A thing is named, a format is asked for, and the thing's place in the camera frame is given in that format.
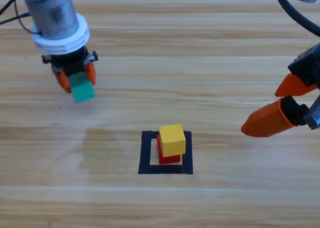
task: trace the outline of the white ring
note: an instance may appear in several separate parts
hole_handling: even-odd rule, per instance
[[[86,19],[81,14],[76,14],[79,23],[77,32],[65,39],[49,40],[41,37],[39,34],[33,34],[32,39],[37,49],[52,55],[68,54],[85,46],[90,37],[89,27]],[[38,32],[35,24],[32,25],[32,31]]]

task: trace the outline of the red block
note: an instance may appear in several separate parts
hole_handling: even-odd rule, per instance
[[[158,156],[159,156],[159,164],[169,164],[169,163],[178,163],[180,162],[181,155],[172,156],[172,157],[163,157],[161,150],[161,141],[159,135],[156,136],[157,144],[158,144]]]

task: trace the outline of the yellow cube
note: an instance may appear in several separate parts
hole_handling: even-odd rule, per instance
[[[181,124],[160,127],[159,138],[163,157],[186,153],[186,137]]]

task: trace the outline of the black cable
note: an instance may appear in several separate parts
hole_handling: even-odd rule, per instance
[[[7,10],[8,7],[14,2],[15,0],[9,0],[9,2],[6,3],[6,5],[0,10],[0,15],[3,14],[4,11]]]
[[[315,23],[308,20],[304,17],[301,13],[299,13],[290,3],[288,0],[278,0],[282,8],[286,11],[286,13],[298,24],[304,27],[309,32],[313,33],[314,35],[320,37],[320,27]]]
[[[30,15],[30,13],[28,13],[28,12],[25,12],[25,13],[19,15],[20,18],[29,17],[29,16],[31,16],[31,15]],[[11,21],[14,21],[14,20],[17,20],[17,19],[18,19],[18,17],[12,17],[12,18],[9,18],[9,19],[7,19],[7,20],[0,21],[0,25],[3,25],[3,24],[5,24],[5,23],[11,22]]]
[[[25,31],[27,31],[28,33],[31,33],[31,34],[41,34],[41,32],[32,32],[32,31],[30,31],[29,29],[27,29],[26,27],[25,27],[25,25],[22,23],[22,21],[21,21],[21,18],[19,17],[19,13],[18,13],[18,8],[16,7],[17,6],[17,2],[16,2],[17,0],[14,0],[14,10],[15,10],[15,14],[16,14],[16,17],[17,17],[17,19],[18,19],[18,21],[19,21],[19,23],[20,23],[20,25],[23,27],[23,29],[25,30]]]

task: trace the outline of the wood grain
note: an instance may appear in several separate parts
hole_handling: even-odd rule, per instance
[[[320,22],[317,4],[291,1]],[[0,27],[1,228],[320,226],[319,131],[240,131],[317,43],[277,0],[74,4],[100,55],[83,104],[17,22]],[[192,131],[194,175],[138,175],[142,130],[174,123]]]

